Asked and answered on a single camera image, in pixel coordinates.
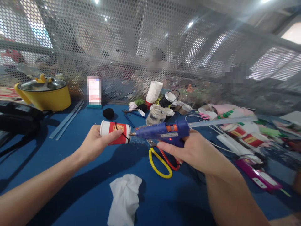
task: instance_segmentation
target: forearm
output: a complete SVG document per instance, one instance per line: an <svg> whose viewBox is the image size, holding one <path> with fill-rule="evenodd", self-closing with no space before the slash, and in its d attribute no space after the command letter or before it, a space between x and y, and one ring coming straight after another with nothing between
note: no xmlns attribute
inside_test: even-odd
<svg viewBox="0 0 301 226"><path fill-rule="evenodd" d="M56 165L0 197L2 225L26 225L28 221L84 166L74 153Z"/></svg>
<svg viewBox="0 0 301 226"><path fill-rule="evenodd" d="M206 175L209 204L219 226L270 225L239 171L223 177Z"/></svg>

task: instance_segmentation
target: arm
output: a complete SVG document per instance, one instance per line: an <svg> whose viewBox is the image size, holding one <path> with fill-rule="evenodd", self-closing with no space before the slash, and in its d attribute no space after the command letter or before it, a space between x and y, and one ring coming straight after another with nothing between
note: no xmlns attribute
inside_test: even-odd
<svg viewBox="0 0 301 226"><path fill-rule="evenodd" d="M270 225L242 175L222 153L195 130L184 140L184 148L162 142L158 147L205 173L209 204L219 226Z"/></svg>
<svg viewBox="0 0 301 226"><path fill-rule="evenodd" d="M96 159L106 145L117 139L122 130L104 137L100 126L94 125L78 150L0 197L1 225L26 225L31 218L90 161Z"/></svg>

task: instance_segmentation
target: perforated metal mesh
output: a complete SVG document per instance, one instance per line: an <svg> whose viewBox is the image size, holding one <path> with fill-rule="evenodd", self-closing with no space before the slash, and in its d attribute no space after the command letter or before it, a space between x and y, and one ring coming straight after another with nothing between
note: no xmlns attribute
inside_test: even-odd
<svg viewBox="0 0 301 226"><path fill-rule="evenodd" d="M108 102L146 97L152 80L195 107L281 114L301 94L297 45L185 1L1 1L0 51L0 86L45 73L83 96L86 77L101 75Z"/></svg>

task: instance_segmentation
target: white power strip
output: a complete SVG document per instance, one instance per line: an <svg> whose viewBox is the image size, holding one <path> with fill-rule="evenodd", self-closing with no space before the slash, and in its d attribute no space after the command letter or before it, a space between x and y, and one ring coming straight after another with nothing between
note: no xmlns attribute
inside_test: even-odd
<svg viewBox="0 0 301 226"><path fill-rule="evenodd" d="M256 163L261 163L260 158L254 156L250 150L246 149L232 137L227 134L220 134L216 137L220 142L222 142L225 146L227 146L231 151L233 151L237 155L245 155L248 154L248 159L252 159Z"/></svg>

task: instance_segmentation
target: yellow electric pot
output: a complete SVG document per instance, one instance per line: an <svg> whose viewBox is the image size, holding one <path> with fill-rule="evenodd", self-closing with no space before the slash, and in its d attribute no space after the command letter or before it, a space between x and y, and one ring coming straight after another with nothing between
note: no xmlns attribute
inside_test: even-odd
<svg viewBox="0 0 301 226"><path fill-rule="evenodd" d="M41 91L44 84L36 80L17 83L15 90L27 104L32 103L41 111L62 111L70 106L71 98L65 81L51 79L47 84L48 90Z"/></svg>

